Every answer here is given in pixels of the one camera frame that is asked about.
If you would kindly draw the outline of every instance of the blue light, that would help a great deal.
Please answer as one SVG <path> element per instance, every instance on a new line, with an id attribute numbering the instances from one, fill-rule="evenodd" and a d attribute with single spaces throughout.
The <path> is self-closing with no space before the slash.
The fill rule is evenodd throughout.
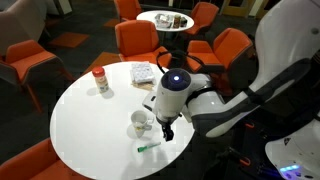
<path id="1" fill-rule="evenodd" d="M 299 168 L 299 166 L 297 166 L 297 165 L 293 165 L 291 167 L 292 167 L 292 169 L 298 169 Z"/>
<path id="2" fill-rule="evenodd" d="M 299 166 L 298 165 L 292 165 L 292 166 L 284 167 L 284 168 L 281 168 L 280 171 L 281 172 L 286 172 L 286 171 L 291 171 L 291 170 L 295 170 L 295 169 L 299 169 Z"/>
<path id="3" fill-rule="evenodd" d="M 179 77 L 179 76 L 174 76 L 173 79 L 174 79 L 175 81 L 179 81 L 180 77 Z"/>

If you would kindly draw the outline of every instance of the table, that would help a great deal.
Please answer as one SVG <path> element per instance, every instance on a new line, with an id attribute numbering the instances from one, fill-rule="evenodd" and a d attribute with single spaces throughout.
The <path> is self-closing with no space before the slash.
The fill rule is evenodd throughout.
<path id="1" fill-rule="evenodd" d="M 155 24 L 155 17 L 157 14 L 165 14 L 165 15 L 176 15 L 179 14 L 181 17 L 185 17 L 187 19 L 187 25 L 186 27 L 179 27 L 179 28 L 161 28 L 161 27 L 157 27 L 156 29 L 157 31 L 162 31 L 163 35 L 162 35 L 162 42 L 163 39 L 165 38 L 165 33 L 166 32 L 181 32 L 184 30 L 187 30 L 189 28 L 191 28 L 194 25 L 194 21 L 191 17 L 182 14 L 182 13 L 178 13 L 178 12 L 174 12 L 174 11 L 164 11 L 164 10 L 155 10 L 155 11 L 146 11 L 146 12 L 142 12 L 137 16 L 137 20 L 146 20 L 146 21 L 151 21 Z"/>
<path id="2" fill-rule="evenodd" d="M 155 120 L 150 131 L 136 134 L 130 120 L 149 93 L 131 85 L 134 62 L 104 66 L 110 89 L 100 94 L 88 73 L 75 81 L 58 100 L 51 117 L 50 136 L 60 159 L 74 171 L 93 179 L 136 179 L 151 175 L 174 161 L 190 142 L 194 129 L 184 117 L 173 124 L 175 136 L 165 142 Z M 161 71 L 151 64 L 156 82 Z M 160 146 L 142 153 L 149 143 Z"/>

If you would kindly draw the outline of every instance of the bottle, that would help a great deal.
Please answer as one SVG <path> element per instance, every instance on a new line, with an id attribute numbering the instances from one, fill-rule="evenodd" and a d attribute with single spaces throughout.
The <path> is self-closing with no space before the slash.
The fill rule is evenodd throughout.
<path id="1" fill-rule="evenodd" d="M 109 85 L 103 67 L 94 67 L 92 69 L 92 74 L 95 77 L 95 81 L 100 93 L 106 92 L 109 89 Z"/>
<path id="2" fill-rule="evenodd" d="M 181 18 L 180 27 L 187 27 L 188 20 L 185 17 Z"/>
<path id="3" fill-rule="evenodd" d="M 181 16 L 179 14 L 174 15 L 173 28 L 179 28 L 180 27 L 180 18 L 181 18 Z"/>

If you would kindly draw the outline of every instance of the orange chair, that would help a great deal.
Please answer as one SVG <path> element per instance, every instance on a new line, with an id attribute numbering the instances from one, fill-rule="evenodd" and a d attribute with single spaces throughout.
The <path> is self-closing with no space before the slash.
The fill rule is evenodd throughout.
<path id="1" fill-rule="evenodd" d="M 194 25 L 185 31 L 187 35 L 205 35 L 211 28 L 211 25 L 218 14 L 219 8 L 208 2 L 198 2 L 192 9 L 191 18 Z"/>
<path id="2" fill-rule="evenodd" d="M 159 47 L 159 38 L 155 25 L 144 20 L 126 21 L 115 27 L 117 46 L 121 61 L 149 61 L 156 64 L 159 52 L 167 49 Z M 159 58 L 159 64 L 168 68 L 171 54 Z"/>
<path id="3" fill-rule="evenodd" d="M 41 141 L 0 166 L 3 180 L 88 180 L 67 167 L 52 147 L 50 138 Z"/>
<path id="4" fill-rule="evenodd" d="M 74 80 L 64 68 L 62 60 L 34 40 L 9 46 L 5 61 L 0 60 L 0 78 L 20 88 L 26 87 L 39 112 L 42 112 L 42 108 L 30 83 L 36 81 L 43 73 L 57 70 L 69 80 Z"/>
<path id="5" fill-rule="evenodd" d="M 119 22 L 135 20 L 142 12 L 138 0 L 114 0 Z"/>
<path id="6" fill-rule="evenodd" d="M 212 49 L 206 41 L 190 41 L 187 57 L 189 68 L 196 73 L 209 73 L 222 95 L 233 95 L 228 74 L 237 61 L 249 54 L 253 47 L 250 38 L 240 30 L 227 28 L 213 42 Z"/>

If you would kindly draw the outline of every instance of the jar lid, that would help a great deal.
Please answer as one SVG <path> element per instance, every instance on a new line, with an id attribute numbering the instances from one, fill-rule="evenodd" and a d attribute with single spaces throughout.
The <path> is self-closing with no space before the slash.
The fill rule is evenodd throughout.
<path id="1" fill-rule="evenodd" d="M 92 74 L 94 77 L 101 77 L 105 75 L 105 72 L 103 67 L 97 66 L 92 69 Z"/>

